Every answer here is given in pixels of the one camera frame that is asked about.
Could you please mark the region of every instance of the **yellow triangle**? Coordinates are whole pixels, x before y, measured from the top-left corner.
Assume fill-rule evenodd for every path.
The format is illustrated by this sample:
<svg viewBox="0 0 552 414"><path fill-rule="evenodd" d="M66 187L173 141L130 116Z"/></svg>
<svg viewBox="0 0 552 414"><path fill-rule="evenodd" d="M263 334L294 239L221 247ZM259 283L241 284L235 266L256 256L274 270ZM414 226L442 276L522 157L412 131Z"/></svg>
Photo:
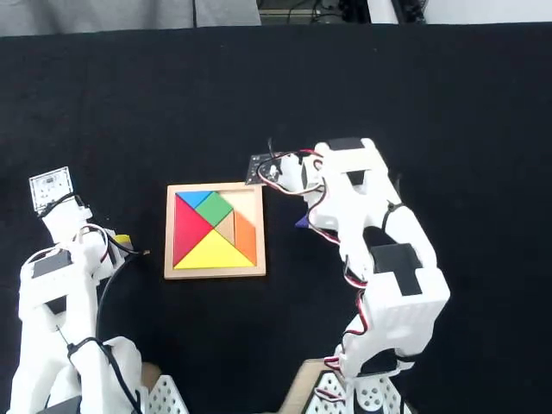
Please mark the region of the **yellow triangle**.
<svg viewBox="0 0 552 414"><path fill-rule="evenodd" d="M216 230L211 230L174 268L212 267L254 267L254 264Z"/></svg>

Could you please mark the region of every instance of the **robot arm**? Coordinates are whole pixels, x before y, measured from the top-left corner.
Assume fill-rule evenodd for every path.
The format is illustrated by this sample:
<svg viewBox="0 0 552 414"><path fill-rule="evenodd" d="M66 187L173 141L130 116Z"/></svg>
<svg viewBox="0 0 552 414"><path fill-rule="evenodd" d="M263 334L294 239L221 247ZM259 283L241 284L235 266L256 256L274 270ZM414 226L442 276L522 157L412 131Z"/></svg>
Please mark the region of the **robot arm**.
<svg viewBox="0 0 552 414"><path fill-rule="evenodd" d="M346 272L360 288L357 315L328 365L345 379L363 375L376 354L393 349L394 373L413 365L430 341L433 324L449 299L436 254L414 213L402 204L387 166L369 139L321 142L308 156L287 154L279 184L303 194L312 229L339 245ZM369 247L366 227L382 229L393 244ZM337 233L331 236L328 230Z"/></svg>
<svg viewBox="0 0 552 414"><path fill-rule="evenodd" d="M53 203L39 199L50 190L48 185L56 191L67 179L68 171L60 169L30 180L32 190L33 182L46 186L33 191L33 200L55 245L33 254L22 266L22 344L9 412L50 412L56 405L83 414L147 412L135 345L122 337L90 341L97 334L99 281L125 263L124 252L110 242L115 233L87 222L91 211L78 202L72 187L62 197L53 194ZM131 398L140 394L140 410L122 384L132 390ZM59 406L51 409L64 412Z"/></svg>

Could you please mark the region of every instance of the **perforated metal plate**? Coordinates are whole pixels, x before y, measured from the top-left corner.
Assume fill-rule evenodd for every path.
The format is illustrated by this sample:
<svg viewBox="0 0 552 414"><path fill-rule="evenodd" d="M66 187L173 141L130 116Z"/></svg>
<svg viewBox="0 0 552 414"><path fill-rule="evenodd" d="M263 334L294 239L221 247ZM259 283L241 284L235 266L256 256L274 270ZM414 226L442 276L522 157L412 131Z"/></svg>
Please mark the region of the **perforated metal plate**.
<svg viewBox="0 0 552 414"><path fill-rule="evenodd" d="M148 413L189 414L179 389L170 375L161 375L149 393Z"/></svg>
<svg viewBox="0 0 552 414"><path fill-rule="evenodd" d="M326 371L321 375L316 387L332 392L339 397L345 395L341 383L331 371ZM356 412L399 414L401 397L388 377L374 375L359 378L355 381L354 388L358 405ZM314 393L311 394L305 407L304 414L348 414L344 403L329 403ZM405 405L405 414L411 414L407 405Z"/></svg>

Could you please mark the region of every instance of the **red triangle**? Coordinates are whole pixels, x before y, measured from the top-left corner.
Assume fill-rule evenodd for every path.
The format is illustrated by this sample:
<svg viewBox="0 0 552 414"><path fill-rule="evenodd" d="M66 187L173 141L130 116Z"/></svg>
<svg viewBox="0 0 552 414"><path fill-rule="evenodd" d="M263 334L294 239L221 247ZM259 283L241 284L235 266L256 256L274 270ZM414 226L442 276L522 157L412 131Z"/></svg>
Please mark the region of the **red triangle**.
<svg viewBox="0 0 552 414"><path fill-rule="evenodd" d="M175 196L172 265L176 266L211 230L213 226Z"/></svg>

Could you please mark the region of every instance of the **blue piece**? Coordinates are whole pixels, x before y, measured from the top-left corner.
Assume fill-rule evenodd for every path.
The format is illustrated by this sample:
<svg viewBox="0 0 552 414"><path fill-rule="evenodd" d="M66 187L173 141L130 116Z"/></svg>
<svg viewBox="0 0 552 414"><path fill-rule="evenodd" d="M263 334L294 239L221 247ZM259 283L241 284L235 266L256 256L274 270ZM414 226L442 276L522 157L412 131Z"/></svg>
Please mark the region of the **blue piece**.
<svg viewBox="0 0 552 414"><path fill-rule="evenodd" d="M295 223L295 227L299 227L301 229L308 229L309 228L309 222L307 221L307 216L303 216L301 220Z"/></svg>
<svg viewBox="0 0 552 414"><path fill-rule="evenodd" d="M181 191L177 195L193 209L198 207L213 191Z"/></svg>

